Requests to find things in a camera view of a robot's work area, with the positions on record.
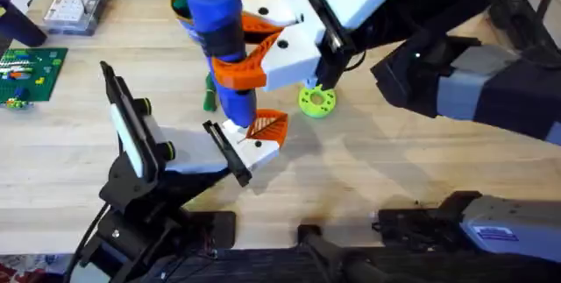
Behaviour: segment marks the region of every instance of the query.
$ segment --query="wooden surface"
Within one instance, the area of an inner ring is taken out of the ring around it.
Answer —
[[[39,21],[49,4],[35,0],[29,16]],[[482,16],[456,33],[496,40]],[[94,37],[51,36],[51,46],[70,48],[51,101],[0,110],[0,253],[73,251],[100,209],[97,194],[117,156],[100,60],[152,100],[160,125],[203,131],[204,121],[224,120],[202,111],[206,61],[168,0],[111,0]],[[376,244],[372,212],[437,205],[454,190],[561,200],[560,147],[388,105],[368,68],[393,48],[372,50],[344,75],[323,120],[299,111],[301,85],[259,91],[259,107],[290,115],[280,157],[248,187],[228,177],[188,207],[236,211],[236,247],[263,248],[293,245],[301,221],[324,225],[339,244]]]

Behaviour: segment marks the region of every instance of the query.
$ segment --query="green object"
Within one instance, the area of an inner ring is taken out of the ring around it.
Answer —
[[[205,111],[214,112],[217,110],[217,87],[215,86],[210,73],[207,74],[205,83],[207,85],[207,91],[204,95],[204,103],[202,104],[202,108]]]
[[[21,66],[31,69],[31,77],[25,80],[5,80],[0,79],[0,103],[5,103],[12,98],[17,87],[29,90],[26,97],[28,102],[48,101],[53,92],[54,84],[59,76],[61,64],[67,55],[67,48],[30,48],[30,49],[9,49],[0,60],[0,68]],[[49,57],[51,52],[56,52],[57,57]],[[15,55],[29,54],[29,60],[18,60]],[[53,66],[53,60],[58,60],[58,66]],[[29,64],[12,64],[14,62],[29,61]]]
[[[313,96],[320,98],[320,103],[314,103],[312,100]],[[337,104],[337,96],[335,96],[335,90],[322,90],[322,85],[319,85],[313,89],[302,88],[300,94],[298,95],[298,104],[302,112],[308,117],[322,118],[327,117]]]
[[[176,10],[182,10],[184,8],[188,8],[187,0],[174,0],[173,7]]]

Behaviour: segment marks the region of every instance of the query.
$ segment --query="green gear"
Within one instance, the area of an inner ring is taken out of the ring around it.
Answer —
[[[322,97],[321,104],[312,102],[313,95]],[[322,85],[313,89],[302,88],[298,95],[298,104],[302,112],[308,117],[322,118],[327,117],[337,104],[337,96],[335,96],[335,89],[322,90]]]

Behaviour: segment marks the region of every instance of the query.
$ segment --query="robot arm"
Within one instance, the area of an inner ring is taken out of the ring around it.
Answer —
[[[408,40],[372,68],[393,106],[472,120],[561,145],[561,75],[547,48],[522,55],[476,39]]]
[[[242,0],[236,11],[243,9],[240,30],[245,40],[260,44],[234,62],[210,52],[209,63],[218,87],[233,92],[220,95],[226,114],[246,126],[255,111],[255,88],[270,91],[301,81],[306,88],[331,89],[352,56],[406,39],[372,68],[391,104],[561,144],[561,123],[552,108],[559,103],[559,77],[524,60],[531,54],[519,57],[476,39],[446,36],[493,1]],[[195,23],[206,21],[192,14]],[[205,50],[209,41],[202,42]],[[248,117],[240,121],[237,115]]]

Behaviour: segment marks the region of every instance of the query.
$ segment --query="screw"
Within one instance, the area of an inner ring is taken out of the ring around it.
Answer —
[[[288,47],[288,41],[280,40],[279,42],[277,42],[277,46],[279,46],[280,48],[287,48]]]

